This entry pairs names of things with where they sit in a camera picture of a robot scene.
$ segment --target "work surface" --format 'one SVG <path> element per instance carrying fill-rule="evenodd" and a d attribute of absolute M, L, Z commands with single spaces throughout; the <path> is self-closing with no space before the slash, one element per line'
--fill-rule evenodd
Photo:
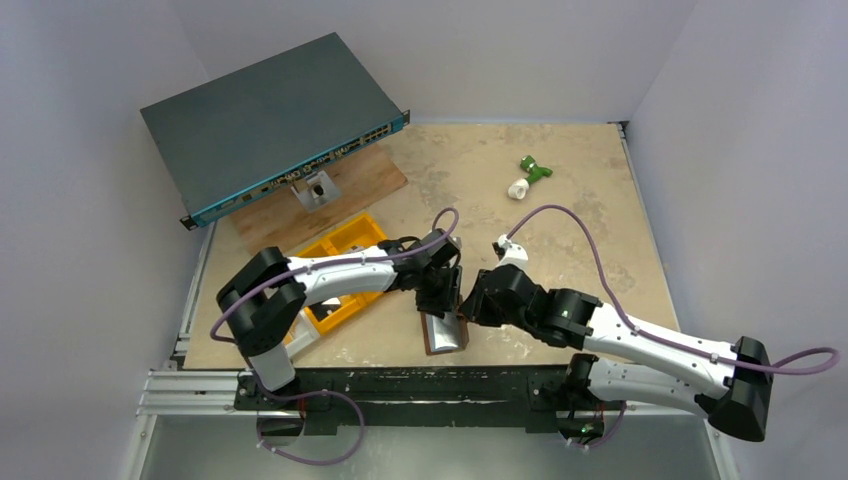
<path fill-rule="evenodd" d="M 610 286 L 631 315 L 677 329 L 665 277 L 615 125 L 412 125 L 380 142 L 409 184 L 367 211 L 389 238 L 423 237 L 434 215 L 455 206 L 462 239 L 463 288 L 497 263 L 492 242 L 532 208 L 573 209 L 598 244 Z M 553 169 L 522 201 L 506 190 L 533 155 Z M 514 238 L 529 253 L 527 274 L 546 288 L 603 293 L 589 244 L 566 215 L 537 215 Z M 243 368 L 235 346 L 213 342 L 215 294 L 250 259 L 232 222 L 218 222 L 198 298 L 188 369 Z M 413 292 L 383 295 L 358 317 L 294 358 L 298 366 L 413 366 L 566 363 L 573 353 L 513 327 L 469 325 L 465 351 L 427 356 Z"/>

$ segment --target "yellow plastic organizer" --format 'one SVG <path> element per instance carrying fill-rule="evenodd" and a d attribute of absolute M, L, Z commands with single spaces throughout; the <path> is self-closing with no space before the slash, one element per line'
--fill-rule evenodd
<path fill-rule="evenodd" d="M 341 255 L 373 247 L 381 240 L 386 240 L 386 234 L 370 215 L 361 213 L 298 252 L 297 256 L 318 258 Z M 298 321 L 292 325 L 284 340 L 289 356 L 295 355 L 322 335 L 328 334 L 351 319 L 357 312 L 367 307 L 382 294 L 383 292 L 369 292 L 343 295 L 339 298 L 341 305 L 332 313 L 320 319 L 313 313 L 312 309 L 304 308 L 298 316 Z"/>

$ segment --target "gray wall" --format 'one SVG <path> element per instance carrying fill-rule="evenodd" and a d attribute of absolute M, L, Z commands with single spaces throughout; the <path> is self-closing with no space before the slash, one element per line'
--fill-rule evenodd
<path fill-rule="evenodd" d="M 165 0 L 0 1 L 0 478 L 114 478 L 201 233 L 138 108 L 205 79 Z"/>
<path fill-rule="evenodd" d="M 414 121 L 630 118 L 695 0 L 173 0 L 218 77 L 338 31 Z"/>
<path fill-rule="evenodd" d="M 628 131 L 680 323 L 848 350 L 848 5 L 699 2 Z M 776 379 L 746 478 L 846 478 L 844 365 Z"/>

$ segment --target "metal frame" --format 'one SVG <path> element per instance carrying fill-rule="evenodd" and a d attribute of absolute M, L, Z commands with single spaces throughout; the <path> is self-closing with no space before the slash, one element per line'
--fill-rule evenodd
<path fill-rule="evenodd" d="M 642 192 L 633 170 L 624 130 L 620 123 L 616 123 L 616 127 L 647 221 Z M 189 288 L 179 335 L 176 339 L 174 357 L 184 357 L 188 349 L 188 341 L 191 338 L 194 316 L 197 310 L 197 299 L 203 285 L 209 258 L 209 247 L 214 241 L 216 225 L 217 222 L 210 225 L 200 249 L 197 269 Z M 654 251 L 659 258 L 656 242 L 654 242 Z M 666 286 L 666 292 L 671 298 L 668 286 Z M 677 321 L 676 312 L 674 314 L 675 321 Z M 237 388 L 236 376 L 239 373 L 238 371 L 151 371 L 144 384 L 144 391 L 136 410 L 136 424 L 118 478 L 123 480 L 139 480 L 141 478 L 149 452 L 150 439 L 160 415 L 258 415 L 256 412 L 243 412 L 233 409 L 232 404 Z M 290 411 L 262 412 L 261 415 L 293 418 L 297 416 L 297 413 Z M 656 405 L 633 403 L 628 405 L 627 415 L 689 415 L 689 413 Z M 704 420 L 704 428 L 720 478 L 722 480 L 740 480 L 741 475 L 733 458 L 729 437 L 712 428 L 706 420 Z"/>

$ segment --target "wooden board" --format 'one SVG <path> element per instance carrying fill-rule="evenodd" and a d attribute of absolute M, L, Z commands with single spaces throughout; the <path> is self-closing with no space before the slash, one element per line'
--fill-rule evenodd
<path fill-rule="evenodd" d="M 325 171 L 342 196 L 315 212 L 307 212 L 294 192 L 284 189 L 230 215 L 249 253 L 271 245 L 289 251 L 406 185 L 406 176 L 379 145 L 370 145 Z"/>
<path fill-rule="evenodd" d="M 559 203 L 588 225 L 607 279 L 628 313 L 677 329 L 651 230 L 614 125 L 410 125 L 380 145 L 409 185 L 368 207 L 368 213 L 389 238 L 420 237 L 436 212 L 455 206 L 461 214 L 455 235 L 462 238 L 464 294 L 479 269 L 497 263 L 491 244 L 498 235 L 534 207 Z M 527 154 L 554 174 L 534 184 L 524 200 L 512 200 L 507 188 L 526 175 L 518 162 Z M 215 293 L 251 257 L 228 220 L 218 223 L 210 247 L 186 368 L 244 368 L 233 345 L 209 338 L 209 327 L 221 314 Z M 525 271 L 534 282 L 609 300 L 588 243 L 569 217 L 544 212 L 515 239 L 529 254 Z M 223 328 L 222 333 L 229 332 Z M 426 355 L 414 292 L 391 292 L 293 360 L 304 367 L 531 365 L 567 363 L 573 353 L 544 345 L 514 327 L 470 325 L 468 334 L 464 351 Z"/>

